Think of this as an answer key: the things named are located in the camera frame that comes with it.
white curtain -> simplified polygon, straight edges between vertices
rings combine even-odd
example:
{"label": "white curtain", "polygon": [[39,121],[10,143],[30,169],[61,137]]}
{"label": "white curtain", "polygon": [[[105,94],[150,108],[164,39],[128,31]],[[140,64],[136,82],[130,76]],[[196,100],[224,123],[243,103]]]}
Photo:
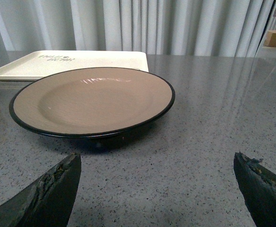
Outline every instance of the white curtain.
{"label": "white curtain", "polygon": [[254,57],[274,0],[0,0],[0,50]]}

white tray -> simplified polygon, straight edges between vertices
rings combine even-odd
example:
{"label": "white tray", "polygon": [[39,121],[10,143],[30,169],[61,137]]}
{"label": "white tray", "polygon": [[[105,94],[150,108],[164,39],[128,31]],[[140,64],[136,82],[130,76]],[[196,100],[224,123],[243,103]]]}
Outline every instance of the white tray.
{"label": "white tray", "polygon": [[93,67],[120,67],[148,72],[143,52],[36,51],[0,67],[0,80],[36,80],[58,72]]}

plate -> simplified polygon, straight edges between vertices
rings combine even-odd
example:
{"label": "plate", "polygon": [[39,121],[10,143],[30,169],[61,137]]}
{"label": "plate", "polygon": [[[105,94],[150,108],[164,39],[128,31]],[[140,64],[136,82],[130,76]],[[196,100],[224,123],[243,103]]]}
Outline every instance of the plate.
{"label": "plate", "polygon": [[173,105],[172,85],[126,68],[70,70],[20,90],[9,112],[23,128],[48,136],[100,138],[154,121]]}

countertop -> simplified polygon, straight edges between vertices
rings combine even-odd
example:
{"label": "countertop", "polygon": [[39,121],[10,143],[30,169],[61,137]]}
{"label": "countertop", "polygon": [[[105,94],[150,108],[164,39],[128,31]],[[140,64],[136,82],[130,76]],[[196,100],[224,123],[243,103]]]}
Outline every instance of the countertop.
{"label": "countertop", "polygon": [[[28,54],[0,52],[0,66]],[[235,152],[276,174],[276,59],[148,55],[176,91],[160,119],[115,138],[42,136],[10,117],[29,82],[0,81],[0,205],[71,152],[82,173],[68,226],[255,226]]]}

ceramic plate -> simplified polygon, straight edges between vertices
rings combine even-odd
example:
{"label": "ceramic plate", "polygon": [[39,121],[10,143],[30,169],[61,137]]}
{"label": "ceramic plate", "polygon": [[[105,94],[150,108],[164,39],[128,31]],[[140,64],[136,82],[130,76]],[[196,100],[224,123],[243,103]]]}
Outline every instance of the ceramic plate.
{"label": "ceramic plate", "polygon": [[158,119],[174,100],[171,84],[148,72],[87,68],[31,83],[12,98],[9,112],[39,134],[99,138]]}

